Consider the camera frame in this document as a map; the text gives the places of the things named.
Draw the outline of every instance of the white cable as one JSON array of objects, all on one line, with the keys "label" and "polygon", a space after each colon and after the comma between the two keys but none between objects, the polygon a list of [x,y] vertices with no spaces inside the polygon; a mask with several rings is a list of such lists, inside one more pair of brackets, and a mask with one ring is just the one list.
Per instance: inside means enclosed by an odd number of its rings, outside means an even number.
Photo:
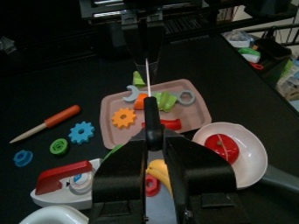
[{"label": "white cable", "polygon": [[147,59],[144,59],[144,66],[146,66],[146,79],[147,79],[147,91],[148,91],[148,96],[151,97],[152,96],[152,94],[151,94],[151,84],[150,84],[150,72],[148,72],[148,60]]}]

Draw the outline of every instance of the white bowl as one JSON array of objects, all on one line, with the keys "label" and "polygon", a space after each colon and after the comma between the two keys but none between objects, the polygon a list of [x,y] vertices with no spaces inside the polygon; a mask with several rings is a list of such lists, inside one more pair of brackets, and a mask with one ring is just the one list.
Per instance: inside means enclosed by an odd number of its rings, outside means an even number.
[{"label": "white bowl", "polygon": [[88,224],[89,218],[71,206],[47,206],[31,213],[20,224]]},{"label": "white bowl", "polygon": [[239,147],[239,156],[232,164],[238,189],[252,186],[267,170],[267,151],[258,137],[242,125],[230,122],[214,122],[199,129],[192,141],[204,145],[206,139],[224,134],[234,139]]}]

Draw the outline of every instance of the green gear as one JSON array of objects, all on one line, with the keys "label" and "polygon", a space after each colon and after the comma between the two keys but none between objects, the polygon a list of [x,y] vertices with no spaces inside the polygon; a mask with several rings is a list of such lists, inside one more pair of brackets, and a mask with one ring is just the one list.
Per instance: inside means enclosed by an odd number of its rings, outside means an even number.
[{"label": "green gear", "polygon": [[53,155],[64,154],[67,152],[67,149],[68,149],[68,142],[64,138],[59,138],[51,143],[51,153]]}]

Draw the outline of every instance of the black table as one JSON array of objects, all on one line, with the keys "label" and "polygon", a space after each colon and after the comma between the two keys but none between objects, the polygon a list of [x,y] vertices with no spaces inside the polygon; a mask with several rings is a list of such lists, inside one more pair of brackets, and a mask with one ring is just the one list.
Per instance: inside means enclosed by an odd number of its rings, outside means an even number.
[{"label": "black table", "polygon": [[[125,90],[136,70],[128,59],[89,59],[63,66],[19,73],[1,78],[1,223],[17,223],[39,209],[29,193],[39,174],[108,153],[99,127],[100,102],[107,95]],[[162,51],[155,82],[187,79],[198,88],[214,122],[239,123],[266,146],[268,162],[299,176],[299,115],[222,36],[167,45]],[[9,141],[45,118],[79,104],[81,112],[52,129],[21,142]],[[88,143],[69,144],[63,157],[49,153],[52,141],[68,139],[76,123],[96,128]],[[196,130],[186,133],[188,138]],[[15,153],[32,151],[32,162],[15,166]],[[252,223],[299,223],[299,196],[260,183],[239,191]]]}]

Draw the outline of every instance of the white plate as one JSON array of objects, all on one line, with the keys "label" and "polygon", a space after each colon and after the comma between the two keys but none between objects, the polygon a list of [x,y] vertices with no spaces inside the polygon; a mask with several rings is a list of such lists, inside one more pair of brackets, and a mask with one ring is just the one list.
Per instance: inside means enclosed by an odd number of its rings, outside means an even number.
[{"label": "white plate", "polygon": [[267,151],[258,137],[242,125],[230,122],[214,122],[199,129],[192,141],[204,145],[206,139],[224,134],[234,139],[239,147],[239,156],[232,164],[238,189],[252,186],[267,170]]}]

